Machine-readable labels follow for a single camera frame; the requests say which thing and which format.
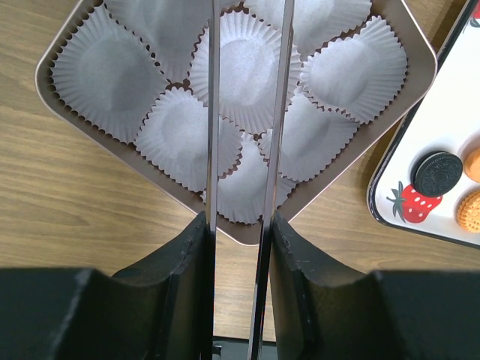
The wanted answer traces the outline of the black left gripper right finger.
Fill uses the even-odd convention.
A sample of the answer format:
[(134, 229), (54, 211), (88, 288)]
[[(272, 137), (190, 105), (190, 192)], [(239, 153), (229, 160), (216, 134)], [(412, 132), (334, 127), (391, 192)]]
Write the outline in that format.
[(279, 359), (370, 359), (371, 276), (328, 255), (275, 214), (270, 285)]

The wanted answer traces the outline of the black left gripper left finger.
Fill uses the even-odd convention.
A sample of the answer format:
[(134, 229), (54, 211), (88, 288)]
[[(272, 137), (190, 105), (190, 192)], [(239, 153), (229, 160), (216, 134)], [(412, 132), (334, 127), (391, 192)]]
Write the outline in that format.
[(117, 271), (128, 284), (161, 284), (147, 359), (211, 359), (213, 251), (206, 214), (200, 212), (174, 239)]

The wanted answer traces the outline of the steel slotted serving tongs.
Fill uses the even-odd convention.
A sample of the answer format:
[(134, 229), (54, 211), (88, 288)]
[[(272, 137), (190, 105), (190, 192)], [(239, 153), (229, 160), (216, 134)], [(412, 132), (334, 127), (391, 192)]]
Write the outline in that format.
[[(278, 164), (287, 103), (287, 80), (290, 75), (290, 58), (293, 48), (294, 7), (294, 1), (284, 2), (277, 88), (274, 103), (274, 121), (269, 155), (270, 163), (266, 180), (262, 227), (259, 238), (259, 253), (256, 263), (252, 320), (250, 321), (250, 337), (247, 350), (248, 359), (260, 359), (262, 355), (266, 293), (273, 241), (272, 228), (276, 209)], [(217, 229), (218, 116), (221, 57), (221, 3), (219, 1), (213, 1), (211, 3), (211, 19), (208, 30), (208, 166), (205, 204), (208, 237), (210, 243), (215, 245)]]

